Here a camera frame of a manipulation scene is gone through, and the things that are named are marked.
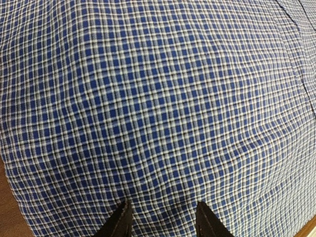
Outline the blue plaid long sleeve shirt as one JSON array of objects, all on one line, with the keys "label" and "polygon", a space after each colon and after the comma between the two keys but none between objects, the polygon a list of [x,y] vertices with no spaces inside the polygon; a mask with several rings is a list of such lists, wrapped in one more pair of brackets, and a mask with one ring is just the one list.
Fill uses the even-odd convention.
[{"label": "blue plaid long sleeve shirt", "polygon": [[316,214],[313,0],[3,0],[0,154],[37,237],[236,237]]}]

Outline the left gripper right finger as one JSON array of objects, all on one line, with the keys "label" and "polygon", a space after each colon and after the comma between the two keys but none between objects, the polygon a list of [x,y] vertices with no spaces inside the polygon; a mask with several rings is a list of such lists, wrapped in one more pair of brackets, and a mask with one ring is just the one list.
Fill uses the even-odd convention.
[{"label": "left gripper right finger", "polygon": [[197,203],[196,233],[197,237],[233,237],[203,201]]}]

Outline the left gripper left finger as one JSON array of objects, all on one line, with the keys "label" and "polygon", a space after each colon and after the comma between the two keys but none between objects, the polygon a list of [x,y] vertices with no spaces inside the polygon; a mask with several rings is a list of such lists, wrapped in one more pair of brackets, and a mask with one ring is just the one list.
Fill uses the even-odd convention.
[{"label": "left gripper left finger", "polygon": [[131,202],[124,200],[106,223],[95,233],[95,237],[131,237],[133,210]]}]

